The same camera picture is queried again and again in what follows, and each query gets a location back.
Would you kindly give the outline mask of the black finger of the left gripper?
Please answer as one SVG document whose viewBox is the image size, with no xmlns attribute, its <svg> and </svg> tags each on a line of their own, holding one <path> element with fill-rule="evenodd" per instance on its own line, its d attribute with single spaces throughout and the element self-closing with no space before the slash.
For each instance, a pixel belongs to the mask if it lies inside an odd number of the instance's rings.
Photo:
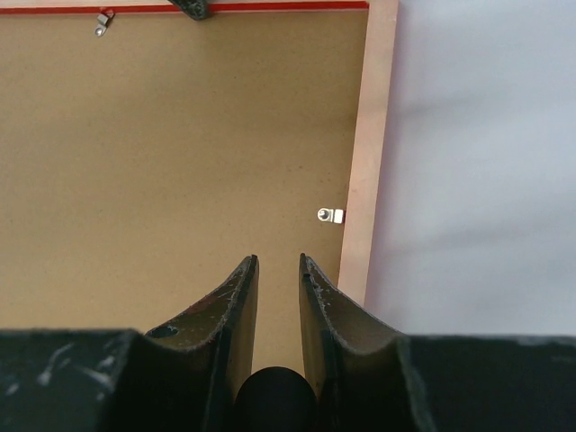
<svg viewBox="0 0 576 432">
<path fill-rule="evenodd" d="M 195 21 L 206 20 L 212 14 L 207 0 L 169 0 L 169 2 Z"/>
</svg>

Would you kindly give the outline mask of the red picture frame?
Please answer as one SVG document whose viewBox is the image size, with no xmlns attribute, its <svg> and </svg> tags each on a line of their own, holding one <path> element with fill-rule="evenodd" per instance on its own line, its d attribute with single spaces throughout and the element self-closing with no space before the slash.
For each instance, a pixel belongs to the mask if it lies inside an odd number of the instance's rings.
<svg viewBox="0 0 576 432">
<path fill-rule="evenodd" d="M 365 291 L 398 10 L 4 14 L 2 327 L 146 331 L 252 254 L 253 366 L 301 371 L 300 255 Z"/>
</svg>

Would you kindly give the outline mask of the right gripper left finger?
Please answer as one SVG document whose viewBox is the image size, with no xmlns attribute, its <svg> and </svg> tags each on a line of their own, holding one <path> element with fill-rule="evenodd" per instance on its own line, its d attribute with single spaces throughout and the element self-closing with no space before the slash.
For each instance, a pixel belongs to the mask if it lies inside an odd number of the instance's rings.
<svg viewBox="0 0 576 432">
<path fill-rule="evenodd" d="M 258 272 L 257 256 L 246 256 L 220 286 L 146 333 L 180 363 L 172 368 L 184 386 L 176 400 L 185 405 L 186 419 L 199 420 L 198 431 L 227 429 L 251 374 Z"/>
</svg>

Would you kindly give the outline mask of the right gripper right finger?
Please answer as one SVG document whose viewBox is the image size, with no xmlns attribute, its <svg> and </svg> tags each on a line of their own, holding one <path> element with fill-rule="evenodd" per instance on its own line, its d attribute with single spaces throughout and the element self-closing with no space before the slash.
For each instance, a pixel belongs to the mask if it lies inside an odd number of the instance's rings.
<svg viewBox="0 0 576 432">
<path fill-rule="evenodd" d="M 305 378 L 319 431 L 405 431 L 408 402 L 399 332 L 338 288 L 301 255 L 299 304 Z"/>
</svg>

